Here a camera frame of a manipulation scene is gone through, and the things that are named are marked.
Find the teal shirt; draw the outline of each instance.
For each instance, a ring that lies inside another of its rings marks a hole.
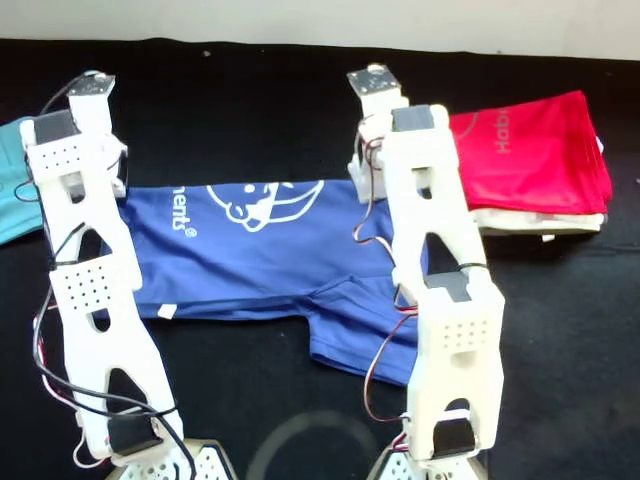
[[[14,195],[14,189],[29,178],[20,138],[23,120],[0,126],[0,244],[42,227],[38,202],[23,202]],[[18,195],[37,198],[32,184],[20,187]]]

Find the white wall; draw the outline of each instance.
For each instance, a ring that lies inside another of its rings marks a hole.
[[[0,37],[300,43],[640,60],[638,0],[0,0]]]

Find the white plastic bracket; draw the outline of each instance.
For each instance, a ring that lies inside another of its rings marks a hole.
[[[126,147],[111,134],[111,120],[106,118],[109,116],[106,97],[112,86],[112,77],[96,75],[83,78],[72,87],[77,89],[70,96],[76,127],[73,131],[80,133],[37,143],[34,120],[22,122],[20,132],[40,193],[45,228],[52,251],[56,252],[53,259],[56,265],[49,278],[62,320],[69,380],[77,386],[106,393],[112,370],[119,368],[144,393],[147,404],[165,411],[174,407],[173,395],[160,354],[138,316],[133,290],[142,286],[142,275],[131,235],[120,218],[114,196],[117,188],[111,167],[117,164]],[[80,90],[82,98],[74,100]],[[84,228],[76,231],[80,225]],[[108,244],[111,253],[78,262],[82,236],[89,228]],[[106,328],[99,329],[94,321],[94,314],[99,311],[106,312],[109,321]],[[107,411],[103,399],[77,392],[74,397],[81,404]],[[164,418],[182,438],[178,412]],[[76,419],[85,431],[92,456],[111,457],[116,465],[153,461],[175,448],[168,432],[154,420],[152,428],[164,441],[120,456],[110,446],[107,417],[80,408]]]
[[[127,271],[120,268],[116,255],[104,255],[93,260],[58,267],[49,274],[64,331],[65,367],[75,385],[107,392],[111,371],[122,369],[144,393],[147,403],[158,411],[174,406],[173,396],[155,344],[138,317]],[[93,314],[106,310],[110,325],[99,330]],[[94,409],[106,411],[106,401],[76,393],[77,401]],[[107,418],[79,409],[78,418],[85,429],[87,446],[95,458],[112,455],[107,430]],[[177,412],[165,416],[178,435],[182,422]],[[159,428],[160,437],[167,440],[157,447],[126,458],[114,455],[116,465],[135,461],[142,456],[161,455],[173,447],[167,432]]]
[[[86,225],[80,235],[62,248],[57,260],[77,259],[82,234],[92,228],[112,251],[119,252],[118,259],[121,268],[128,272],[126,278],[131,288],[141,288],[142,274],[131,235],[118,213],[107,174],[108,163],[114,158],[112,137],[81,133],[36,145],[33,120],[22,122],[20,132],[33,180],[40,191],[54,251],[74,228],[81,223]],[[74,203],[71,191],[80,187],[84,198]]]
[[[447,111],[433,105],[428,112],[432,125],[403,131],[393,131],[391,111],[382,106],[361,122],[361,130],[373,122],[376,135],[383,138],[372,158],[380,168],[382,188],[372,189],[370,177],[352,167],[353,161],[349,168],[356,188],[368,186],[369,195],[373,190],[388,199],[393,281],[409,303],[418,305],[418,355],[408,385],[404,430],[411,458],[422,469],[435,461],[434,429],[454,400],[470,404],[475,445],[448,461],[493,446],[503,384],[499,339],[504,298],[482,266],[486,257],[466,205]],[[430,198],[424,198],[420,188],[429,188]],[[359,192],[359,197],[366,195]],[[442,239],[459,265],[468,265],[462,269],[468,298],[454,299],[447,288],[427,287],[420,257],[428,233]]]

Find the white logo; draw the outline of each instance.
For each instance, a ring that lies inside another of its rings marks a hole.
[[[185,187],[178,187],[173,190],[173,208],[171,210],[171,227],[174,230],[181,230],[184,234],[193,238],[198,235],[198,231],[188,226],[191,219],[187,217],[187,197],[184,194]]]
[[[498,139],[493,142],[498,149],[498,153],[509,153],[509,110],[501,108],[498,110],[498,118],[494,124],[496,128],[496,136]]]
[[[270,223],[291,222],[313,205],[324,180],[308,183],[247,183],[242,191],[237,184],[209,185],[211,198],[224,208],[227,218],[248,232],[258,232]]]

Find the perforated panel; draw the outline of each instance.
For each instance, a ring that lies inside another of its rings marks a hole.
[[[212,447],[203,447],[195,457],[196,480],[232,480],[227,475],[218,451]],[[184,462],[180,462],[179,477],[171,462],[160,462],[155,465],[131,465],[127,467],[119,480],[184,480],[189,478],[189,469]]]
[[[77,313],[107,308],[112,298],[112,286],[117,281],[113,273],[114,261],[113,255],[106,255],[51,272],[58,304]]]
[[[486,344],[487,320],[455,322],[444,326],[442,346],[451,353],[477,350]]]
[[[393,453],[389,456],[378,480],[418,480],[418,476],[413,476],[409,468],[409,462],[405,454]]]
[[[29,147],[29,165],[36,183],[81,170],[85,160],[91,159],[82,135]]]

